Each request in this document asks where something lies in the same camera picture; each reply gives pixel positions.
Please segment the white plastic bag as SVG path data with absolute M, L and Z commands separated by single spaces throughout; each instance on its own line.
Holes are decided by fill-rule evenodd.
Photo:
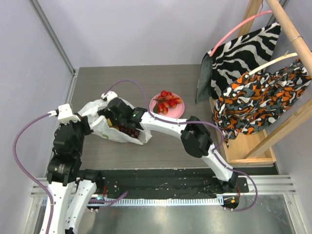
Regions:
M 126 143 L 131 142 L 138 145 L 143 145 L 147 143 L 151 138 L 152 134 L 149 130 L 139 130 L 140 135 L 137 138 L 132 138 L 125 133 L 117 130 L 113 127 L 109 127 L 105 122 L 104 117 L 100 117 L 97 112 L 99 110 L 107 107 L 107 102 L 102 99 L 97 99 L 95 101 L 88 102 L 84 107 L 78 112 L 82 117 L 87 116 L 88 122 L 93 131 L 93 134 L 108 139 L 114 142 Z

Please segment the purple grape bunch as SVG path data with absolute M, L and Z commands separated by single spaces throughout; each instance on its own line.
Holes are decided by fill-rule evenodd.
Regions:
M 118 129 L 125 133 L 126 135 L 132 137 L 132 138 L 137 138 L 139 137 L 140 135 L 140 131 L 138 129 L 133 129 L 133 128 L 130 128 L 128 126 L 125 126 L 124 124 L 120 124 L 118 126 Z

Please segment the yellow lemon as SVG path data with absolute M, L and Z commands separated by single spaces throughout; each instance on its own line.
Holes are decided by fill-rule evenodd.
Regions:
M 106 119 L 106 122 L 107 122 L 107 124 L 108 124 L 109 127 L 112 127 L 112 126 L 113 126 L 113 124 L 112 124 L 112 122 L 110 121 L 109 118 Z

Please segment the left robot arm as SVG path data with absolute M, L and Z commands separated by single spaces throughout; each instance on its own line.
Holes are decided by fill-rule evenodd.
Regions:
M 103 191 L 102 173 L 86 169 L 81 173 L 85 136 L 92 133 L 87 117 L 60 124 L 55 131 L 53 157 L 47 167 L 47 191 L 50 193 L 40 233 L 76 234 L 93 194 Z

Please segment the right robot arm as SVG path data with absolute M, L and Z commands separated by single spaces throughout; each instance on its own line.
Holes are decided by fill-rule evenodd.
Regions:
M 223 191 L 230 193 L 237 188 L 238 173 L 220 155 L 203 121 L 194 116 L 175 119 L 151 114 L 145 108 L 131 107 L 114 92 L 103 94 L 101 99 L 107 107 L 97 113 L 114 126 L 123 125 L 141 132 L 152 130 L 179 138 L 187 154 L 202 159 L 214 172 Z

